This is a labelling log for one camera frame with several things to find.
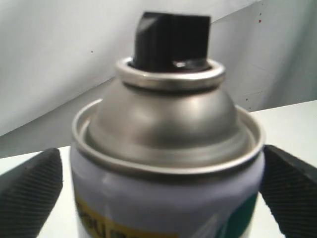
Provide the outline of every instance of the metal rim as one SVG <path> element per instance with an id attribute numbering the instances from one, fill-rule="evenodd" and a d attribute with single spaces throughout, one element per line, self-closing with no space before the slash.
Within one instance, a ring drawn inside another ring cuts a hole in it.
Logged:
<path id="1" fill-rule="evenodd" d="M 120 167 L 129 170 L 139 171 L 139 172 L 151 172 L 156 174 L 165 174 L 165 175 L 199 175 L 199 174 L 208 174 L 214 172 L 220 172 L 233 167 L 239 166 L 254 157 L 256 157 L 262 147 L 264 146 L 265 134 L 263 128 L 258 124 L 258 122 L 251 116 L 246 110 L 242 109 L 239 106 L 236 106 L 238 115 L 242 123 L 244 123 L 248 129 L 251 131 L 251 127 L 256 130 L 258 134 L 258 139 L 255 141 L 254 148 L 246 153 L 243 156 L 236 158 L 235 160 L 225 162 L 219 165 L 212 166 L 203 166 L 203 167 L 191 167 L 191 168 L 167 168 L 167 167 L 158 167 L 143 165 L 138 163 L 133 163 L 129 161 L 124 161 L 116 159 L 105 155 L 93 147 L 89 146 L 84 140 L 84 134 L 82 133 L 82 128 L 89 124 L 89 119 L 91 117 L 91 112 L 96 110 L 97 105 L 102 101 L 102 99 L 96 100 L 82 110 L 80 110 L 75 116 L 72 123 L 72 133 L 73 139 L 76 142 L 76 146 L 83 153 L 88 154 L 90 159 L 94 160 L 98 164 L 102 164 L 105 167 Z"/>
<path id="2" fill-rule="evenodd" d="M 195 73 L 153 73 L 129 66 L 132 58 L 116 63 L 117 75 L 130 85 L 164 91 L 188 91 L 218 86 L 225 75 L 225 67 L 211 59 L 207 62 L 211 69 Z"/>

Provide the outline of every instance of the metal can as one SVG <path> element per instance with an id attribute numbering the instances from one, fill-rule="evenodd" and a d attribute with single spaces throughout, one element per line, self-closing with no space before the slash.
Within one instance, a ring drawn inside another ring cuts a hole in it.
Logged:
<path id="1" fill-rule="evenodd" d="M 76 115 L 81 238 L 248 237 L 264 132 L 219 87 L 225 68 L 206 59 L 209 20 L 145 13 L 134 58 Z"/>

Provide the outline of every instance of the white wall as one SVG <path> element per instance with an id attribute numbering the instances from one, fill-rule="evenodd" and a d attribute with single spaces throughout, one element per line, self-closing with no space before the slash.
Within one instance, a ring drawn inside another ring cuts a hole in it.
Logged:
<path id="1" fill-rule="evenodd" d="M 212 25 L 210 56 L 226 66 L 223 87 L 237 104 L 256 111 L 317 99 L 316 2 L 263 0 Z M 104 87 L 0 137 L 0 157 L 69 145 L 74 114 Z"/>

